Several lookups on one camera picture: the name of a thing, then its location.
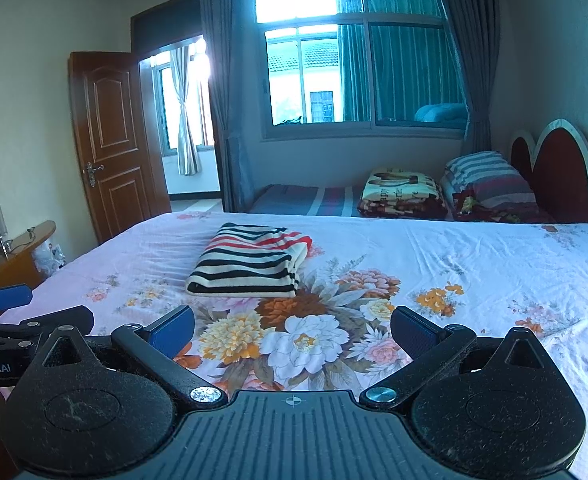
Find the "side room window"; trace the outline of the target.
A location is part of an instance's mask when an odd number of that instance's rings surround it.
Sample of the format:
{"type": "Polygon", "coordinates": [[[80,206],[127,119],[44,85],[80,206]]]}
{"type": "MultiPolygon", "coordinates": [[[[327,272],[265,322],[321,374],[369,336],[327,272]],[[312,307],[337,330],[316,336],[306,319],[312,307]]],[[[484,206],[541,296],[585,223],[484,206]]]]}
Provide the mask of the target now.
{"type": "Polygon", "coordinates": [[[188,49],[189,66],[188,93],[183,100],[177,96],[174,87],[170,52],[160,52],[151,58],[160,142],[166,155],[178,153],[182,118],[187,121],[192,143],[198,151],[209,150],[215,145],[208,95],[210,63],[206,42],[202,36],[196,36],[184,46],[188,49]]]}

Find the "wooden tv cabinet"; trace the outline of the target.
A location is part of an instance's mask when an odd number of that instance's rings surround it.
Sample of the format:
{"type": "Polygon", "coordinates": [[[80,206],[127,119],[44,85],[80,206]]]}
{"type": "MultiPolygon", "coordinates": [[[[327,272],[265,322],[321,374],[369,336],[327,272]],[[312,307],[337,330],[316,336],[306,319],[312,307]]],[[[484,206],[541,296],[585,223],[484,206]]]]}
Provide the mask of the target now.
{"type": "Polygon", "coordinates": [[[55,222],[46,220],[12,240],[7,255],[0,249],[0,287],[25,284],[34,289],[46,279],[37,269],[32,253],[52,237],[55,230],[55,222]]]}

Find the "folded floral blanket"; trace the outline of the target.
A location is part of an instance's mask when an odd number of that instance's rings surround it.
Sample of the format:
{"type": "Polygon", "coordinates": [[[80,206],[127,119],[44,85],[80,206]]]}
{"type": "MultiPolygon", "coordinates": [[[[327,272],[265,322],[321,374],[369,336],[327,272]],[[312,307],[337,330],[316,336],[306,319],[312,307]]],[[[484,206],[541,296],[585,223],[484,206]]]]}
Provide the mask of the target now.
{"type": "Polygon", "coordinates": [[[444,220],[448,207],[432,177],[398,168],[380,168],[367,178],[358,211],[366,218],[444,220]]]}

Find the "striped knit sweater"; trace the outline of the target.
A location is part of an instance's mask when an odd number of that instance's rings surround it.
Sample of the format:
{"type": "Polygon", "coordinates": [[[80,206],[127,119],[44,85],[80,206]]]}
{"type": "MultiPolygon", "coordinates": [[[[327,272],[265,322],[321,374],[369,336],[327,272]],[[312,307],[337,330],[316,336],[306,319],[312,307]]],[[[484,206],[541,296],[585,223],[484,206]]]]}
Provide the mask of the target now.
{"type": "Polygon", "coordinates": [[[206,246],[186,289],[194,296],[292,298],[312,239],[275,226],[227,222],[206,246]]]}

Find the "grey curtain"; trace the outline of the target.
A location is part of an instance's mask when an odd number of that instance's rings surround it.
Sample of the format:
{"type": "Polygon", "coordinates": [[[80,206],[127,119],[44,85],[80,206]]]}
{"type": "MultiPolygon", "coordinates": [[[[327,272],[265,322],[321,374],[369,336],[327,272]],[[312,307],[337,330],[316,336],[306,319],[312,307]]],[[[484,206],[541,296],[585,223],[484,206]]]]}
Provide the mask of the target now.
{"type": "Polygon", "coordinates": [[[244,212],[253,201],[254,185],[242,127],[243,0],[200,0],[200,5],[222,206],[244,212]]]}
{"type": "Polygon", "coordinates": [[[492,146],[490,106],[500,49],[499,0],[440,0],[463,86],[468,111],[463,151],[471,154],[492,146]]]}

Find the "grey curtain right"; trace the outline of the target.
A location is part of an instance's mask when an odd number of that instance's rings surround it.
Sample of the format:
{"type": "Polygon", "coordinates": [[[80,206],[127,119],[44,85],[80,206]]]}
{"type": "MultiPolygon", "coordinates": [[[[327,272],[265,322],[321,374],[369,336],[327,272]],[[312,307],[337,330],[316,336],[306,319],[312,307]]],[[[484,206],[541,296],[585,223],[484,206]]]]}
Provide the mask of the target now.
{"type": "Polygon", "coordinates": [[[490,106],[500,49],[499,0],[440,0],[463,86],[468,111],[463,151],[471,154],[492,146],[490,106]]]}

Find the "striped pillow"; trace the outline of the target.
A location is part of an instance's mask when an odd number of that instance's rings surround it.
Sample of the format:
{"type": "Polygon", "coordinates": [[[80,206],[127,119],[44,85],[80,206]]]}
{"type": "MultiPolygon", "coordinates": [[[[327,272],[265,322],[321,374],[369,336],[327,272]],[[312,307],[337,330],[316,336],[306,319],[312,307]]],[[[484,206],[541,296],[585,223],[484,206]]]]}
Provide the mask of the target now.
{"type": "Polygon", "coordinates": [[[482,206],[490,209],[536,203],[527,181],[496,151],[451,159],[446,163],[445,176],[454,192],[470,191],[482,206]]]}

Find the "blue folded quilt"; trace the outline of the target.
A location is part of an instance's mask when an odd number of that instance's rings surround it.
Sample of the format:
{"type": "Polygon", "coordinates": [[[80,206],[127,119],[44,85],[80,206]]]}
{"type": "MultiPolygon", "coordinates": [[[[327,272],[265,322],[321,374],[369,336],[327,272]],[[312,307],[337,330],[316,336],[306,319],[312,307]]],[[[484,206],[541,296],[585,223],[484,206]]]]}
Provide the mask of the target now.
{"type": "Polygon", "coordinates": [[[466,122],[468,111],[462,103],[438,103],[420,107],[413,120],[415,122],[466,122]]]}

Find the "large bedroom window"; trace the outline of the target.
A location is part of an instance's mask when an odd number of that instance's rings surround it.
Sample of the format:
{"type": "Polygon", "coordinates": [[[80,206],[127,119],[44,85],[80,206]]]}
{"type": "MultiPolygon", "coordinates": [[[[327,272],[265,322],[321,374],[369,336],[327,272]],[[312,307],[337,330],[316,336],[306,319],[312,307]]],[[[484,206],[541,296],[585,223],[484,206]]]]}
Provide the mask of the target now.
{"type": "Polygon", "coordinates": [[[329,129],[460,134],[466,122],[415,122],[462,103],[439,0],[254,0],[270,136],[329,129]]]}

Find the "brown wooden door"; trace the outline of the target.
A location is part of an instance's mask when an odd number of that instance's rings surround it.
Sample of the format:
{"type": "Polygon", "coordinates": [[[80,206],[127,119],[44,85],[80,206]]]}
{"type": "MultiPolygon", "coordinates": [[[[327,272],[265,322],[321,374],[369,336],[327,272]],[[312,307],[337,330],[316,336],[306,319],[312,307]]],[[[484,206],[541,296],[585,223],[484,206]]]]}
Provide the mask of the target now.
{"type": "Polygon", "coordinates": [[[99,243],[170,211],[150,76],[131,53],[68,59],[78,164],[99,243]]]}

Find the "striped small mattress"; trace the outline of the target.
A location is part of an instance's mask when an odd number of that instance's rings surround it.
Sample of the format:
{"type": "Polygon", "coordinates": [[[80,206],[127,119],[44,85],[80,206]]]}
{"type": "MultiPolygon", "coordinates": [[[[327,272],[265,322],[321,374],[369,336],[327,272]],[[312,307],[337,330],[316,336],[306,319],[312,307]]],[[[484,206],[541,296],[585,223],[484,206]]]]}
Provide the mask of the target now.
{"type": "Polygon", "coordinates": [[[364,186],[315,188],[274,184],[251,206],[252,214],[295,214],[296,216],[358,217],[364,186]]]}

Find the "red heart headboard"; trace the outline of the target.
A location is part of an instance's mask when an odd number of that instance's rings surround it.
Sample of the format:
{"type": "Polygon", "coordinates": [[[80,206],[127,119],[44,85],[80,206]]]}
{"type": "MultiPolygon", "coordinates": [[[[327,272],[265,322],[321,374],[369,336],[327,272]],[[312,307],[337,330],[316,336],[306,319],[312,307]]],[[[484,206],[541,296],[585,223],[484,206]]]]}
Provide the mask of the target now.
{"type": "Polygon", "coordinates": [[[579,128],[559,118],[539,136],[520,130],[509,160],[556,222],[588,223],[588,140],[579,128]]]}

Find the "grey curtain left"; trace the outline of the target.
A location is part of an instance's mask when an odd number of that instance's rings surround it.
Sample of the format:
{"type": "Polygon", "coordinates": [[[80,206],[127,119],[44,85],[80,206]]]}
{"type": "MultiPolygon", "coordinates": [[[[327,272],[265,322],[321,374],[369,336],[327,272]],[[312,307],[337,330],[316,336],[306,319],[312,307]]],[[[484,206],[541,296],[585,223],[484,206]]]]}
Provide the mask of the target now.
{"type": "Polygon", "coordinates": [[[244,212],[253,201],[254,185],[242,127],[243,0],[200,0],[200,5],[222,206],[244,212]]]}

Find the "white sheer curtain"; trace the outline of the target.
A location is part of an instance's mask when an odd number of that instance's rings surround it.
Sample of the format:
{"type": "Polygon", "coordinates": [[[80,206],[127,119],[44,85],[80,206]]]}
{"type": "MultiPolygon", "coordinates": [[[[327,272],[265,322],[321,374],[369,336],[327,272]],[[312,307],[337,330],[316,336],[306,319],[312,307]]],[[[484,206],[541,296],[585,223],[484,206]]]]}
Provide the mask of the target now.
{"type": "Polygon", "coordinates": [[[201,171],[201,163],[198,158],[198,150],[192,140],[188,118],[189,96],[189,48],[179,47],[170,52],[170,70],[172,71],[172,84],[179,103],[179,128],[178,128],[178,170],[182,176],[195,176],[201,171]]]}

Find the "floral white bed sheet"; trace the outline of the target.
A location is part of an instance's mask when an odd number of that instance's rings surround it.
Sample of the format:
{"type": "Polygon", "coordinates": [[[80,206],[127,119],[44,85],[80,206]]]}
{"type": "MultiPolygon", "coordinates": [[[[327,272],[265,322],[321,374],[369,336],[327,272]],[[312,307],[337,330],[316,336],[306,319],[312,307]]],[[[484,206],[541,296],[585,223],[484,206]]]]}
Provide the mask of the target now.
{"type": "Polygon", "coordinates": [[[480,336],[528,328],[585,411],[586,437],[572,471],[588,479],[588,223],[164,214],[67,263],[28,306],[2,320],[84,306],[94,332],[106,335],[185,305],[196,329],[177,360],[226,393],[364,390],[409,363],[390,336],[390,316],[400,306],[480,336]],[[227,222],[311,239],[294,297],[187,292],[198,258],[227,222]]]}

